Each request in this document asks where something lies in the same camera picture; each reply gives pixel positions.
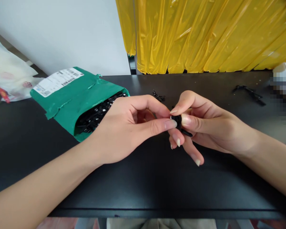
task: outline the wrist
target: wrist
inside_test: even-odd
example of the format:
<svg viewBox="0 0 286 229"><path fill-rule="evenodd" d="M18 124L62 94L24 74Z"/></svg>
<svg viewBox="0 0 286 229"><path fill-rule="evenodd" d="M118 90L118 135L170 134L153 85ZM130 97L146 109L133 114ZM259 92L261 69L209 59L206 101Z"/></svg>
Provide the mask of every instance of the wrist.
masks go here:
<svg viewBox="0 0 286 229"><path fill-rule="evenodd" d="M102 166L99 152L91 142L83 141L71 149L81 166L94 171Z"/></svg>
<svg viewBox="0 0 286 229"><path fill-rule="evenodd" d="M246 140L246 145L248 148L245 151L236 151L232 154L237 158L254 157L259 152L258 148L260 148L260 145L263 144L264 135L265 134L261 133L260 131L251 128L251 131L248 134L248 139Z"/></svg>

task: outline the barcode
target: barcode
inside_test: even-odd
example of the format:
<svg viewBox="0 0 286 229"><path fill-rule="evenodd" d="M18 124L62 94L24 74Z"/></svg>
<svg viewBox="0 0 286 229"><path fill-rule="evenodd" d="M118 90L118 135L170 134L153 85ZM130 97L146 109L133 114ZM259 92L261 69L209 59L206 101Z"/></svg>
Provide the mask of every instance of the barcode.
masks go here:
<svg viewBox="0 0 286 229"><path fill-rule="evenodd" d="M46 96L46 95L50 94L50 92L49 91L45 91L45 92L43 92L43 94Z"/></svg>
<svg viewBox="0 0 286 229"><path fill-rule="evenodd" d="M72 70L70 70L70 69L67 69L67 71L70 72L70 73L72 73L72 74L75 75L75 76L78 76L77 73L75 73L74 71L72 71Z"/></svg>
<svg viewBox="0 0 286 229"><path fill-rule="evenodd" d="M75 78L72 78L72 79L70 79L70 80L68 80L68 81L66 81L66 82L64 82L64 83L62 83L61 85L62 85L62 86L65 86L65 85L67 85L68 83L72 82L73 80L75 80Z"/></svg>

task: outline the fingernail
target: fingernail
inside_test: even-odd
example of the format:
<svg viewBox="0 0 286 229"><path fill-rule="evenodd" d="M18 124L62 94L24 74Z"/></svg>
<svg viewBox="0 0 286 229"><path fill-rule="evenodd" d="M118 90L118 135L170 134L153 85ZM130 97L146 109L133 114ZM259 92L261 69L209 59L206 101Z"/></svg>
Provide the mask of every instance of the fingernail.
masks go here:
<svg viewBox="0 0 286 229"><path fill-rule="evenodd" d="M191 119L188 114L181 114L181 125L188 126L191 124Z"/></svg>
<svg viewBox="0 0 286 229"><path fill-rule="evenodd" d="M193 159L193 161L196 163L196 165L199 167L201 161L197 158L197 156L195 154L189 154L189 155Z"/></svg>
<svg viewBox="0 0 286 229"><path fill-rule="evenodd" d="M196 163L196 165L198 165L198 167L199 167L199 165L200 165L200 160L199 160L199 159L195 160L195 163Z"/></svg>
<svg viewBox="0 0 286 229"><path fill-rule="evenodd" d="M177 127L177 122L173 119L167 120L164 124L166 130L170 130Z"/></svg>
<svg viewBox="0 0 286 229"><path fill-rule="evenodd" d="M176 142L177 146L180 147L180 138L176 134L173 134L173 139Z"/></svg>
<svg viewBox="0 0 286 229"><path fill-rule="evenodd" d="M175 112L177 112L178 110L179 110L179 107L175 107L175 108L170 112L170 114L175 113Z"/></svg>

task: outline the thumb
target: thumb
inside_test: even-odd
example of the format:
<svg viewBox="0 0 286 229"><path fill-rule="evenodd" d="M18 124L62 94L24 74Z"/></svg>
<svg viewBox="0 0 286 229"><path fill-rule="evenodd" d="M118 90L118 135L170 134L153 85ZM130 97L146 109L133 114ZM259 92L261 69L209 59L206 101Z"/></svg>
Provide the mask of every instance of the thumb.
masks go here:
<svg viewBox="0 0 286 229"><path fill-rule="evenodd" d="M182 126L192 132L219 136L225 129L225 121L220 117L202 119L188 114L181 114L181 117Z"/></svg>
<svg viewBox="0 0 286 229"><path fill-rule="evenodd" d="M145 141L152 136L176 128L177 122L172 119L162 118L154 119L141 124L136 124L136 126L139 128L140 138L143 138Z"/></svg>

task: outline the forearm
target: forearm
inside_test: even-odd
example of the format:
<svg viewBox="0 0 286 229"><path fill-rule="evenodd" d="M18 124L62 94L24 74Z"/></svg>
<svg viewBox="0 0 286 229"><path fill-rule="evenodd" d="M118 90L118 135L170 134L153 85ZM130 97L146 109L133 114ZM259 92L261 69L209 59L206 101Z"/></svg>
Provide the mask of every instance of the forearm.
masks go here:
<svg viewBox="0 0 286 229"><path fill-rule="evenodd" d="M85 150L79 144L0 192L0 228L36 228L98 167L87 162Z"/></svg>
<svg viewBox="0 0 286 229"><path fill-rule="evenodd" d="M258 132L258 144L247 155L236 155L286 196L286 145Z"/></svg>

